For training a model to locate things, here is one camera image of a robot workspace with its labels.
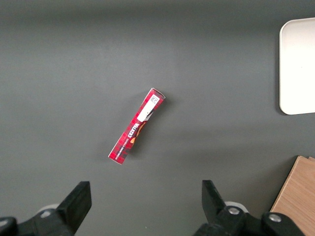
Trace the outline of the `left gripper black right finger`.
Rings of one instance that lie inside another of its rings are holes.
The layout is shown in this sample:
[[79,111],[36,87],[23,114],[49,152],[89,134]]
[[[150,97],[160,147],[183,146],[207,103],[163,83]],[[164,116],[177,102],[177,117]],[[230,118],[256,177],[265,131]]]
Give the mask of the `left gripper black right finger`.
[[236,204],[227,205],[211,180],[202,181],[202,207],[207,223],[195,236],[303,236],[288,216],[266,212],[255,218]]

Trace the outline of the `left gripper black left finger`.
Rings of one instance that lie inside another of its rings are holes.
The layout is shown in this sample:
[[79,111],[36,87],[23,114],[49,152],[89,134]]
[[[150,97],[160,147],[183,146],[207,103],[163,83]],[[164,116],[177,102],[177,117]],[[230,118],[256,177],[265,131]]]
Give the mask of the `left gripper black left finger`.
[[79,182],[60,204],[43,207],[19,223],[15,217],[0,218],[2,236],[73,236],[92,206],[91,185]]

